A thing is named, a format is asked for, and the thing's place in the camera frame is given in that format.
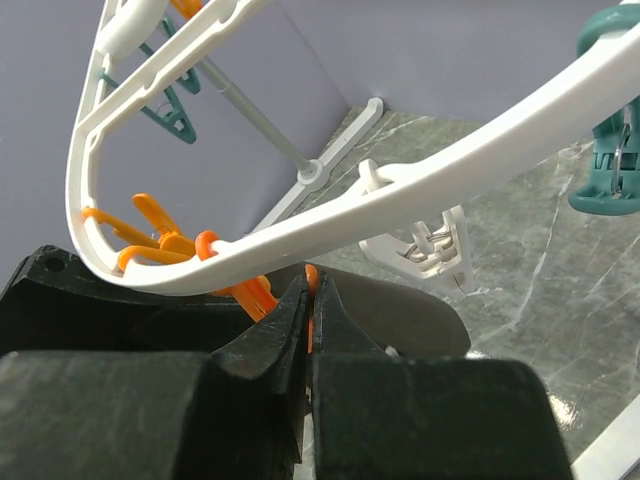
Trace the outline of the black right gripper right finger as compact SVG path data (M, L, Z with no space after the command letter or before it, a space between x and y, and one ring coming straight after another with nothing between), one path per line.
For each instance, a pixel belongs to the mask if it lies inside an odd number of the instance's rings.
M390 356L349 317L326 275L313 324L317 478L571 477L545 387L528 365Z

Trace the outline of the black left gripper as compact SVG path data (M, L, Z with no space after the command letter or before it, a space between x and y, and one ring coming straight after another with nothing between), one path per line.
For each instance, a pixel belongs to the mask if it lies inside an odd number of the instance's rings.
M1 292L1 352L212 352L253 324L229 297L164 297L112 285L44 245Z

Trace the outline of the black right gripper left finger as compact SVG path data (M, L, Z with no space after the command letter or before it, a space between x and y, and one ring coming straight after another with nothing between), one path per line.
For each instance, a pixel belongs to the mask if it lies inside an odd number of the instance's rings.
M1 352L5 479L289 479L308 288L212 352Z

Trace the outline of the dark grey boxer underwear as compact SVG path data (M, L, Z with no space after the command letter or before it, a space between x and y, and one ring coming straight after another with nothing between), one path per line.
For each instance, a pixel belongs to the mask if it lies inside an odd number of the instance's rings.
M348 317L382 350L405 357L464 357L471 347L455 309L413 287L318 265L336 286Z

